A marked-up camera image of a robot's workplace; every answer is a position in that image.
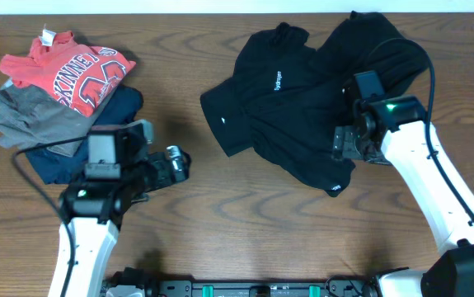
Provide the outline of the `black polo shirt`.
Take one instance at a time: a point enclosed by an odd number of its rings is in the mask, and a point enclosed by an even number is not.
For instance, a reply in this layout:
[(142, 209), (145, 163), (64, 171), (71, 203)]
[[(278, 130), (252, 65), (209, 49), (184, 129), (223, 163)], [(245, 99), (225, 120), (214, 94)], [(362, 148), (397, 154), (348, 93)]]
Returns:
[(253, 34), (233, 74), (200, 98), (222, 150), (254, 149), (301, 183), (338, 196), (354, 163), (332, 156), (335, 129), (353, 121), (344, 98), (357, 73), (374, 71), (397, 97), (428, 68), (425, 55), (381, 13), (352, 12), (318, 49), (309, 34), (281, 23)]

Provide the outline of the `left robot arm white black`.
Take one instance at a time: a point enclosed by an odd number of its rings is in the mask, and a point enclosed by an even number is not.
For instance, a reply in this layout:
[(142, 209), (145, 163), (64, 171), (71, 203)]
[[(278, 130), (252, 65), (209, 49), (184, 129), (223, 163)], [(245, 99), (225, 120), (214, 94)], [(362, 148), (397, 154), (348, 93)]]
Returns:
[(98, 296), (123, 216), (150, 191), (189, 178), (191, 157), (180, 147), (146, 149), (125, 164), (88, 163), (60, 196), (59, 253), (49, 296)]

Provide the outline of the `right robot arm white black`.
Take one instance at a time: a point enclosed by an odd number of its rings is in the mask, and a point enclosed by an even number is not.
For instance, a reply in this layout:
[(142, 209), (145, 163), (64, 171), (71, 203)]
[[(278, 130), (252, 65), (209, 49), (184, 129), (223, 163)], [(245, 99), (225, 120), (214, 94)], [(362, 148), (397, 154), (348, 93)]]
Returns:
[(389, 164), (426, 218), (439, 259), (426, 271), (377, 274), (365, 296), (474, 296), (474, 194), (453, 166), (414, 96), (353, 102), (352, 125), (336, 128), (334, 152)]

